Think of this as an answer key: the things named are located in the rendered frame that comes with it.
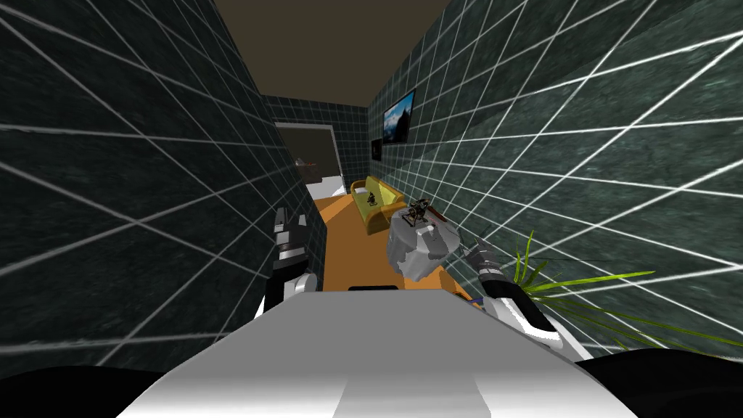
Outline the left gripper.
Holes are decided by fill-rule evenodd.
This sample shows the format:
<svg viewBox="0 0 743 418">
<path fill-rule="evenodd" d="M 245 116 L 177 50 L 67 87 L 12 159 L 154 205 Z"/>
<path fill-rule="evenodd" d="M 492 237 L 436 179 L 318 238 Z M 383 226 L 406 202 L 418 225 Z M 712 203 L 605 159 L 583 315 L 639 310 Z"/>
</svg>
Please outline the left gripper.
<svg viewBox="0 0 743 418">
<path fill-rule="evenodd" d="M 286 208 L 278 208 L 275 216 L 275 243 L 280 250 L 294 250 L 304 247 L 308 239 L 306 215 L 301 214 L 297 224 L 288 224 Z"/>
</svg>

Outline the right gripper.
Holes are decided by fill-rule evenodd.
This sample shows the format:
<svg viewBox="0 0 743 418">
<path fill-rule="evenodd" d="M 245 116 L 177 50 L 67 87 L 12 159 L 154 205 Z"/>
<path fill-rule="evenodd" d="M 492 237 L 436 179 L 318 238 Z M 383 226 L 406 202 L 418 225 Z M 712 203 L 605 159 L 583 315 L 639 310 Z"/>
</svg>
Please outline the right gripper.
<svg viewBox="0 0 743 418">
<path fill-rule="evenodd" d="M 465 247 L 463 250 L 464 259 L 470 265 L 494 265 L 495 253 L 493 247 L 483 239 L 477 237 L 472 248 Z"/>
</svg>

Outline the yellow sofa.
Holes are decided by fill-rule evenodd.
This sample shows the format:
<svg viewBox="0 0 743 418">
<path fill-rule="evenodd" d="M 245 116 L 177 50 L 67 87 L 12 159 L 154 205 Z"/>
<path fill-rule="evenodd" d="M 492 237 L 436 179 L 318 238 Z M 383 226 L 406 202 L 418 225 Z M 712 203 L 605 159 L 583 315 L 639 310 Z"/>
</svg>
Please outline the yellow sofa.
<svg viewBox="0 0 743 418">
<path fill-rule="evenodd" d="M 389 229 L 392 215 L 408 207 L 402 193 L 375 176 L 354 181 L 350 186 L 350 194 L 367 235 Z"/>
</svg>

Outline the grey round table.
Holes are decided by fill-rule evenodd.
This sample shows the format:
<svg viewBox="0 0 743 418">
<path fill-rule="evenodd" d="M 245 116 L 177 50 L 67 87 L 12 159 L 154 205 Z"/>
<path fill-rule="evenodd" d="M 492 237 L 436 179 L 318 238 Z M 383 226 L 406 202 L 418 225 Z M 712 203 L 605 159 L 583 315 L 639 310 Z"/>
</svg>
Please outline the grey round table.
<svg viewBox="0 0 743 418">
<path fill-rule="evenodd" d="M 396 273 L 418 282 L 453 255 L 460 243 L 453 223 L 422 198 L 390 217 L 386 255 Z"/>
</svg>

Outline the large landscape wall picture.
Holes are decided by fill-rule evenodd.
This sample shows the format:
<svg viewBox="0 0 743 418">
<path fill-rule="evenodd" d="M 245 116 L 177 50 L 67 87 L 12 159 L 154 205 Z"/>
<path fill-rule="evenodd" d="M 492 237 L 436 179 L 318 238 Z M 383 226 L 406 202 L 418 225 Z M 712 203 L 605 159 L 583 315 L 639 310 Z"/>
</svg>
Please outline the large landscape wall picture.
<svg viewBox="0 0 743 418">
<path fill-rule="evenodd" d="M 406 143 L 411 125 L 416 89 L 410 90 L 383 114 L 382 143 Z"/>
</svg>

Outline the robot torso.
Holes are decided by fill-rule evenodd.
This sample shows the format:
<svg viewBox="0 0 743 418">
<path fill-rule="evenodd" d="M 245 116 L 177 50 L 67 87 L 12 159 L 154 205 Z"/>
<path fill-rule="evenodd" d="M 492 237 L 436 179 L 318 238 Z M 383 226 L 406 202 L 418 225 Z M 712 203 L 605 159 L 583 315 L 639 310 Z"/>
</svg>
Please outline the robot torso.
<svg viewBox="0 0 743 418">
<path fill-rule="evenodd" d="M 443 290 L 292 296 L 118 418 L 636 418 L 574 362 Z"/>
</svg>

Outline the green leafy plant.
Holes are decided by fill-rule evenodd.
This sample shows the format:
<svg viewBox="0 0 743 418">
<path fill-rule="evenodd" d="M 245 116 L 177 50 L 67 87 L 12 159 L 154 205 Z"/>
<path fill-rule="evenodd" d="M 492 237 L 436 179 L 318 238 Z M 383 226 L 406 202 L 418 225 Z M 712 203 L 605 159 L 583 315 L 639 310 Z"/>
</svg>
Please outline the green leafy plant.
<svg viewBox="0 0 743 418">
<path fill-rule="evenodd" d="M 598 233 L 586 249 L 549 247 L 511 230 L 506 270 L 551 283 L 563 317 L 583 341 L 690 348 L 743 358 L 743 264 L 726 265 L 627 237 Z"/>
</svg>

